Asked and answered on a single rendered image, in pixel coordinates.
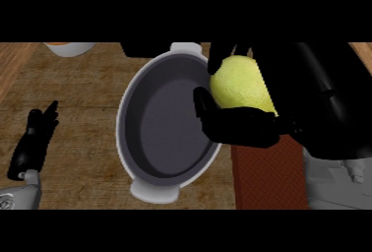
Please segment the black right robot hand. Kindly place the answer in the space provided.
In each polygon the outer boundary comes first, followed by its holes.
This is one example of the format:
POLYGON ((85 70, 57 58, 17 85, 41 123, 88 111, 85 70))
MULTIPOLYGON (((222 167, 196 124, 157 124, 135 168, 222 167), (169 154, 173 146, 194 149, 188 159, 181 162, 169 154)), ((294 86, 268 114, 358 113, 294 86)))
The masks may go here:
POLYGON ((219 108, 206 88, 194 90, 197 117, 203 132, 215 143, 268 149, 281 136, 293 134, 297 126, 290 117, 275 116, 259 108, 219 108))

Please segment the tan woven placemat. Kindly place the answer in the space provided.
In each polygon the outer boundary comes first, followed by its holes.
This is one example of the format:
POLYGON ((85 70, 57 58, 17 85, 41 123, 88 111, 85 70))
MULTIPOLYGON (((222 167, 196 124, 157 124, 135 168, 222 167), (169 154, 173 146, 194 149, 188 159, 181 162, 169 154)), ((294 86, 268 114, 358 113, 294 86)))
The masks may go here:
POLYGON ((116 141, 125 90, 145 65, 122 45, 100 43, 80 56, 57 56, 42 43, 0 50, 0 188, 30 110, 58 103, 60 124, 42 171, 43 210, 154 209, 131 192, 116 141))

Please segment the yellow lemon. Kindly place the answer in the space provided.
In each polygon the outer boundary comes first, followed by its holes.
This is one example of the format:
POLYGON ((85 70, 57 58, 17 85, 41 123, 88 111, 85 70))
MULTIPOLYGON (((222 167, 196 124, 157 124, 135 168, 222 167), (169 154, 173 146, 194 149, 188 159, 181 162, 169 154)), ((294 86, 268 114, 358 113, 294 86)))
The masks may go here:
POLYGON ((259 65, 252 57, 234 55, 224 60, 210 86, 221 108, 247 106, 278 115, 259 65))

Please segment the white cup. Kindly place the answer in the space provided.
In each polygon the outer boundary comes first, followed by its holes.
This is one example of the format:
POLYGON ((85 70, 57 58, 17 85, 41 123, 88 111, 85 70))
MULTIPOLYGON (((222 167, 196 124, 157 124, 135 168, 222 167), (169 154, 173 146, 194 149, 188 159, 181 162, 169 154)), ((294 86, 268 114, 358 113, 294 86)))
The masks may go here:
POLYGON ((46 47, 60 57, 76 57, 97 45, 95 42, 46 42, 46 47))

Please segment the black box-shaped object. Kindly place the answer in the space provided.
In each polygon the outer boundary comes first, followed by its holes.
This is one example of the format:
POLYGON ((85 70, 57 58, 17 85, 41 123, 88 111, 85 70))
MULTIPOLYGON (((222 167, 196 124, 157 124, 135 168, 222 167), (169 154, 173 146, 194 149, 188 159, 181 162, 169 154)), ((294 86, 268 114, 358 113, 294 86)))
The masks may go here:
POLYGON ((170 42, 123 42, 123 50, 129 57, 154 58, 170 50, 170 42))

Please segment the white oval pot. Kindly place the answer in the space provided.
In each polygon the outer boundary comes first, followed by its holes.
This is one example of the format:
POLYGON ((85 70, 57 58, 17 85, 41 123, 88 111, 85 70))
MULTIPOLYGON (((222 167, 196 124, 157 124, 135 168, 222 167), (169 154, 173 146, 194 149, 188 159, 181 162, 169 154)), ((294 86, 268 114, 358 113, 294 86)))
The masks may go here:
POLYGON ((196 42, 175 42, 139 69, 117 115, 117 149, 132 194, 153 204, 178 201, 209 169, 222 145, 203 132, 194 90, 210 86, 209 58, 196 42))

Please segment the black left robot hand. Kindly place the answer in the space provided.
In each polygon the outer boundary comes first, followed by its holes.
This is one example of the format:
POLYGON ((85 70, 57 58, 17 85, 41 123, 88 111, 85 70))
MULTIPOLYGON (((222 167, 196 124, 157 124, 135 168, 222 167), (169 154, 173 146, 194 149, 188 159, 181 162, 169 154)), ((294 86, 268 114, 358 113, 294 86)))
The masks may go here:
POLYGON ((29 114, 27 130, 12 155, 8 178, 23 181, 24 173, 30 169, 41 171, 48 156, 48 145, 58 126, 58 101, 49 105, 46 111, 33 109, 29 114))

